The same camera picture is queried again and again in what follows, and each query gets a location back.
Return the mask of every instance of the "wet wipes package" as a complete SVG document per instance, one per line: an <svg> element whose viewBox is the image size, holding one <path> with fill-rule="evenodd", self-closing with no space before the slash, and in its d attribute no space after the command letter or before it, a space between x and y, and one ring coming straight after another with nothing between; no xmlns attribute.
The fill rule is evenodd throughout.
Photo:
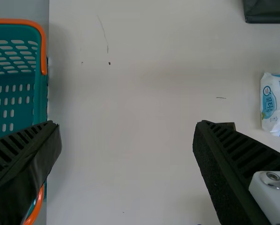
<svg viewBox="0 0 280 225"><path fill-rule="evenodd" d="M280 136L280 75L264 73L261 79L262 128Z"/></svg>

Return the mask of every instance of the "metal screw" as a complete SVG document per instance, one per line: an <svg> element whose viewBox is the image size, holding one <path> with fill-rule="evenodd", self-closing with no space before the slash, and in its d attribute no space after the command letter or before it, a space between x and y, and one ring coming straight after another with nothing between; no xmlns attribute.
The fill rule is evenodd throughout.
<svg viewBox="0 0 280 225"><path fill-rule="evenodd" d="M267 175L267 177L269 177L272 180L280 180L280 177L275 173L267 172L266 175Z"/></svg>
<svg viewBox="0 0 280 225"><path fill-rule="evenodd" d="M261 181L266 184L267 186L273 188L273 189L280 189L280 177L279 175L273 173L273 172L261 172L260 173L260 179Z"/></svg>

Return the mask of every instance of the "black object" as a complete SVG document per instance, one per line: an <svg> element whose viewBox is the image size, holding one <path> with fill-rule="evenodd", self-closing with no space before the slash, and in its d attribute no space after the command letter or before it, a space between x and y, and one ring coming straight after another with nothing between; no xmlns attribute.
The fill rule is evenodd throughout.
<svg viewBox="0 0 280 225"><path fill-rule="evenodd" d="M280 153L206 120L196 125L193 153L221 225L270 225L248 191L257 171L280 171Z"/></svg>
<svg viewBox="0 0 280 225"><path fill-rule="evenodd" d="M0 138L0 225L23 224L61 148L52 121Z"/></svg>
<svg viewBox="0 0 280 225"><path fill-rule="evenodd" d="M247 23L280 23L280 0L243 0Z"/></svg>

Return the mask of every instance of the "white table surface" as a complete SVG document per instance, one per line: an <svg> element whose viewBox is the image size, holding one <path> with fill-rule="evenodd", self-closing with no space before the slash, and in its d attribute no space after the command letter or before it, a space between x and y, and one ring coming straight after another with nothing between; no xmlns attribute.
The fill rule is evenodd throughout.
<svg viewBox="0 0 280 225"><path fill-rule="evenodd" d="M49 118L63 150L48 225L219 225L196 123L233 121L280 152L259 112L262 73L280 73L280 25L242 13L240 0L50 1Z"/></svg>

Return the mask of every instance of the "teal plastic basket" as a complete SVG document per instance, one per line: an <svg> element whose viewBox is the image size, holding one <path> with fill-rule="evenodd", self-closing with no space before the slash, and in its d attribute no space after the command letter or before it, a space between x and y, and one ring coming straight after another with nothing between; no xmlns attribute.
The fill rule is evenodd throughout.
<svg viewBox="0 0 280 225"><path fill-rule="evenodd" d="M33 26L0 23L0 137L47 120L43 43Z"/></svg>

